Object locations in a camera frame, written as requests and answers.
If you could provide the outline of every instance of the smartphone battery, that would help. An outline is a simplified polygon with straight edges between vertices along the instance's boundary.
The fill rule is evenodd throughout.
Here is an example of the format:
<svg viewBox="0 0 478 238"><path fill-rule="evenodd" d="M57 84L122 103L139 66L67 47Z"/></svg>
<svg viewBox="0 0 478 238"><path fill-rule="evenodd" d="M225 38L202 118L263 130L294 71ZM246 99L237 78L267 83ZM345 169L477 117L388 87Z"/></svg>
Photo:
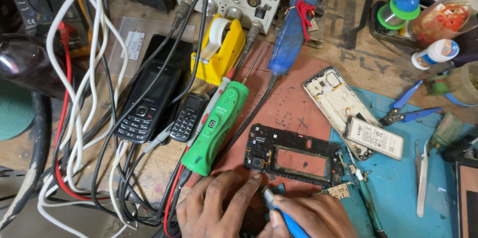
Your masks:
<svg viewBox="0 0 478 238"><path fill-rule="evenodd" d="M403 137L349 116L344 137L398 161L402 159Z"/></svg>

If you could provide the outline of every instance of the hand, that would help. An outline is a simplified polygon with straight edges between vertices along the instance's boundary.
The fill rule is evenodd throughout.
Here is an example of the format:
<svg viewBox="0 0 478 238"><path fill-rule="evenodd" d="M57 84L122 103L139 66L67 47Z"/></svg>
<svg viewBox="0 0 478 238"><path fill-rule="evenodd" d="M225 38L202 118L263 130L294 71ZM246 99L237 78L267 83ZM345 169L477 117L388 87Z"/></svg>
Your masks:
<svg viewBox="0 0 478 238"><path fill-rule="evenodd" d="M311 238L356 238L357 234L339 199L327 194L311 198L274 197L275 205L289 214ZM271 222L257 238L289 238L289 231L278 211L271 211Z"/></svg>
<svg viewBox="0 0 478 238"><path fill-rule="evenodd" d="M182 237L237 238L246 208L259 188L261 180L260 174L254 174L234 194L224 212L222 202L231 186L241 181L241 176L233 170L228 170L217 178L204 177L176 208Z"/></svg>

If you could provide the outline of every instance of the wire cutters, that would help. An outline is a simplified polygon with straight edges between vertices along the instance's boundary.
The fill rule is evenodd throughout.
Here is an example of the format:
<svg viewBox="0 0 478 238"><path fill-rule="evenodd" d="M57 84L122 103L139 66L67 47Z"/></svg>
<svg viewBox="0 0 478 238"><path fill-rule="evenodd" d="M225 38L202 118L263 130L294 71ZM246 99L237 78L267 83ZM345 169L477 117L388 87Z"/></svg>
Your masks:
<svg viewBox="0 0 478 238"><path fill-rule="evenodd" d="M380 119L380 123L384 126L389 126L392 125L393 123L397 121L402 121L402 122L409 122L414 119L422 118L425 116L428 116L429 114L435 113L436 111L440 111L443 108L438 107L438 108L428 108L428 109L422 109L414 112L408 112L408 113L403 113L403 114L398 114L400 112L400 109L407 103L407 101L410 99L410 97L415 93L415 91L420 87L420 85L423 84L423 80L419 80L415 82L413 87L411 87L408 91L405 91L396 101L394 101L390 107L391 110L390 112Z"/></svg>

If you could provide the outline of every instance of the blue repair mat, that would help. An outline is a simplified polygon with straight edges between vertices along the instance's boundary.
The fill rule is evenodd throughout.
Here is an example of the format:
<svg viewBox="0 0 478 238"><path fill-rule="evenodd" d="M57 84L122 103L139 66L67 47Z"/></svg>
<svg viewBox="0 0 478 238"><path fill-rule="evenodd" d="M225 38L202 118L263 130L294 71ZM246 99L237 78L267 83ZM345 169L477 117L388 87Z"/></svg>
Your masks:
<svg viewBox="0 0 478 238"><path fill-rule="evenodd" d="M390 111L394 99L384 97L360 88L353 88L376 118L383 118ZM420 107L405 105L400 113L420 110ZM427 188L423 217L416 214L415 186L415 141L419 149L429 140L443 116L434 113L407 123L396 122L385 127L387 131L404 138L402 160L397 161L383 154L375 153L365 162L356 160L362 173L372 171L367 177L375 208L389 238L452 238L456 237L457 206L456 179L452 164L444 162L436 149L428 158ZM465 124L462 133L470 130ZM333 129L330 141L343 147L344 161L350 162L345 144ZM374 237L373 228L360 193L355 184L349 185L350 198L342 204L352 221L359 238Z"/></svg>

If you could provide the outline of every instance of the white bottle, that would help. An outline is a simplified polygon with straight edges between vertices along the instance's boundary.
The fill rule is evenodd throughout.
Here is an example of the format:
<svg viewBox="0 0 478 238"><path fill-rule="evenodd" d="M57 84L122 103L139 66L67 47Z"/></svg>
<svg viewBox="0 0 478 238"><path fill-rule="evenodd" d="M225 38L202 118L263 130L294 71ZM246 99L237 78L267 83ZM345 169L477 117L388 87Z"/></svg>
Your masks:
<svg viewBox="0 0 478 238"><path fill-rule="evenodd" d="M451 39L441 39L429 45L422 52L412 55L412 64L421 70L427 70L430 65L453 59L458 55L460 48Z"/></svg>

